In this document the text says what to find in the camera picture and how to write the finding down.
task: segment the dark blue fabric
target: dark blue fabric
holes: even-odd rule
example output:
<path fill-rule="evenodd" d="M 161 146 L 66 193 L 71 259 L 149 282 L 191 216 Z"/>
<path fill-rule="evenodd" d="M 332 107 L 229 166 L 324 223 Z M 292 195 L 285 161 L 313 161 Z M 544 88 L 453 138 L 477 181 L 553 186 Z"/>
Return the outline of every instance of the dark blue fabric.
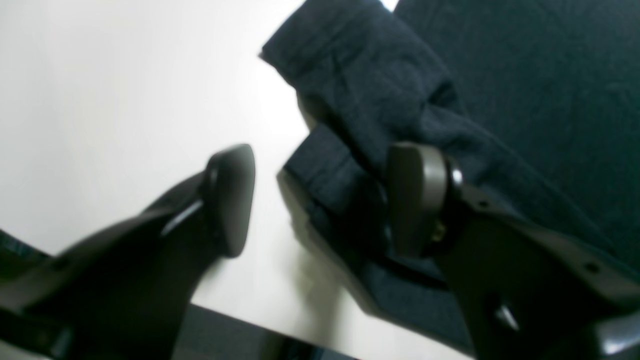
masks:
<path fill-rule="evenodd" d="M 640 2 L 400 0 L 394 14 L 447 64 L 467 117 L 640 269 Z"/>

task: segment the folded fabric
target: folded fabric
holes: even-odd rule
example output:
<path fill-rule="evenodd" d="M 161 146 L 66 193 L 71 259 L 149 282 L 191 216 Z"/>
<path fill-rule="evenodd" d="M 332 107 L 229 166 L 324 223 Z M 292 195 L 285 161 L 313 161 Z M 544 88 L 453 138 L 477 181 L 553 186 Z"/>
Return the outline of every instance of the folded fabric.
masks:
<path fill-rule="evenodd" d="M 413 16 L 419 23 L 420 14 Z M 264 46 L 263 58 L 321 122 L 285 165 L 313 199 L 311 222 L 399 323 L 472 352 L 437 269 L 429 260 L 397 258 L 391 249 L 384 184 L 394 142 L 439 147 L 459 161 L 468 183 L 515 216 L 574 236 L 603 256 L 616 254 L 564 187 L 469 119 L 440 57 L 377 0 L 308 0 Z"/>
<path fill-rule="evenodd" d="M 640 270 L 640 2 L 400 0 L 394 15 L 447 64 L 468 118 Z"/>

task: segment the navy cloth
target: navy cloth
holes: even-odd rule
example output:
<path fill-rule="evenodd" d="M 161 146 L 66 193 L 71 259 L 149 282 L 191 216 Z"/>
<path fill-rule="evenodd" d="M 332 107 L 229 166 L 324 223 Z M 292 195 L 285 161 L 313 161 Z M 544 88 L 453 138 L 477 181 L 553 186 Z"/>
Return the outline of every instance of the navy cloth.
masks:
<path fill-rule="evenodd" d="M 622 173 L 613 171 L 614 164 L 635 160 L 638 153 L 632 151 L 630 142 L 625 142 L 626 153 L 610 150 L 613 144 L 608 137 L 624 133 L 621 138 L 638 138 L 637 123 L 627 117 L 623 127 L 616 127 L 616 121 L 621 121 L 618 117 L 597 125 L 581 124 L 584 113 L 595 111 L 598 103 L 579 109 L 582 105 L 573 101 L 579 98 L 573 96 L 563 99 L 570 103 L 567 111 L 565 102 L 556 104 L 556 93 L 546 93 L 555 86 L 553 78 L 546 78 L 546 83 L 540 80 L 546 87 L 536 88 L 526 81 L 538 79 L 535 74 L 521 74 L 524 79 L 516 76 L 516 70 L 512 78 L 496 75 L 500 63 L 529 72 L 544 70 L 545 65 L 534 64 L 527 70 L 510 64 L 508 54 L 514 39 L 495 38 L 484 44 L 487 39 L 474 37 L 474 11 L 482 6 L 470 4 L 467 10 L 463 2 L 454 0 L 451 3 L 460 6 L 451 7 L 448 1 L 403 0 L 395 16 L 377 0 L 308 0 L 264 46 L 263 58 L 298 91 L 303 105 L 320 121 L 285 165 L 313 199 L 307 208 L 313 225 L 384 313 L 471 352 L 460 310 L 437 269 L 429 260 L 409 263 L 398 259 L 390 247 L 384 184 L 387 151 L 394 142 L 408 140 L 439 147 L 459 161 L 466 182 L 480 187 L 515 216 L 573 236 L 601 255 L 636 268 L 640 268 L 635 263 L 640 257 L 622 256 L 620 249 L 637 253 L 639 247 L 620 235 L 632 233 L 639 223 L 640 201 L 639 186 L 632 183 L 638 179 L 637 166 L 623 173 L 634 177 L 625 180 L 627 188 L 614 185 Z M 504 15 L 517 26 L 515 17 L 529 17 L 519 13 L 529 10 L 526 7 L 496 15 L 502 7 L 516 7 L 507 6 L 511 4 L 507 1 L 483 4 L 488 6 L 482 15 L 487 22 Z M 492 12 L 491 6 L 497 9 Z M 448 22 L 460 14 L 464 16 L 457 22 Z M 544 18 L 531 26 L 544 26 Z M 547 39 L 544 31 L 521 36 L 517 40 L 521 43 L 556 41 Z M 430 46 L 435 39 L 439 39 L 437 51 Z M 467 47 L 476 52 L 466 53 Z M 482 55 L 483 61 L 496 62 L 487 71 L 473 57 L 480 56 L 483 49 L 494 52 Z M 556 55 L 564 56 L 553 53 L 555 48 L 537 49 L 543 52 L 538 59 L 542 63 L 544 57 L 554 63 Z M 446 54 L 445 61 L 440 52 Z M 454 72 L 449 61 L 455 65 Z M 565 65 L 575 63 L 561 62 L 554 70 Z M 576 69 L 565 71 L 575 71 L 574 77 L 579 77 Z M 510 82 L 497 84 L 505 79 Z M 463 83 L 462 93 L 459 82 Z M 493 102 L 487 102 L 493 96 L 487 93 L 496 89 L 500 92 Z M 532 99 L 518 105 L 523 99 L 511 96 L 514 89 L 532 93 Z M 624 86 L 620 91 L 635 94 Z M 625 99 L 627 105 L 634 103 L 632 97 Z M 522 109 L 516 113 L 504 110 L 519 106 Z M 632 109 L 628 105 L 617 114 L 633 114 Z M 597 115 L 605 112 L 598 110 L 590 119 L 596 121 Z M 599 143 L 600 134 L 594 129 L 605 133 L 607 142 Z M 589 141 L 592 147 L 568 150 Z M 614 154 L 621 158 L 608 162 Z M 589 168 L 585 165 L 588 161 L 605 168 Z M 627 165 L 633 167 L 637 162 Z M 612 174 L 606 176 L 594 175 L 610 170 Z M 587 177 L 589 186 L 577 184 Z M 583 199 L 588 197 L 597 200 Z M 616 208 L 616 201 L 626 205 Z M 610 208 L 593 211 L 588 206 L 591 203 Z M 607 222 L 619 229 L 613 231 L 605 226 Z M 620 266 L 631 272 L 624 263 Z"/>

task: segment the screw hole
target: screw hole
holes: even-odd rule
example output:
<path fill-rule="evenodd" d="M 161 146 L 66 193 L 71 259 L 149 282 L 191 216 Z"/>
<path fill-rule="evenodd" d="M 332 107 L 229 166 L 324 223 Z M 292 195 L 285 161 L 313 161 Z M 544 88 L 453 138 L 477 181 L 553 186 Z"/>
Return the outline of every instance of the screw hole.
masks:
<path fill-rule="evenodd" d="M 600 267 L 594 263 L 586 263 L 584 265 L 584 268 L 592 274 L 597 274 L 598 272 L 600 272 Z"/>

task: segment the white surface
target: white surface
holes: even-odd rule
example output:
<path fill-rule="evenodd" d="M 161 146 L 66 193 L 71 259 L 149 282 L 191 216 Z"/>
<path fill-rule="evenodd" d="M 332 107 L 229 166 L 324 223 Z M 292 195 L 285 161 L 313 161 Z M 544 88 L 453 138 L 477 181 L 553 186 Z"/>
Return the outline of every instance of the white surface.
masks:
<path fill-rule="evenodd" d="M 247 247 L 193 302 L 361 359 L 463 359 L 365 315 L 296 241 L 276 174 L 308 131 L 257 54 L 300 4 L 0 1 L 0 227 L 57 253 L 250 143 Z"/>

